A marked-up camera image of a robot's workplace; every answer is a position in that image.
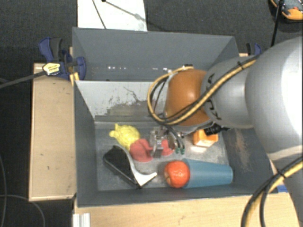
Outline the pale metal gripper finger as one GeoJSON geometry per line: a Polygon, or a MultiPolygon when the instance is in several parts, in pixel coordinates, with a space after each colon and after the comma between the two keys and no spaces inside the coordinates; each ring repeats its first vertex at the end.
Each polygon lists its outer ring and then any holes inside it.
{"type": "Polygon", "coordinates": [[[154,156],[157,149],[157,131],[152,130],[150,133],[150,146],[152,147],[151,155],[154,156]]]}
{"type": "Polygon", "coordinates": [[[162,139],[156,140],[155,144],[155,158],[160,158],[163,152],[162,139]]]}

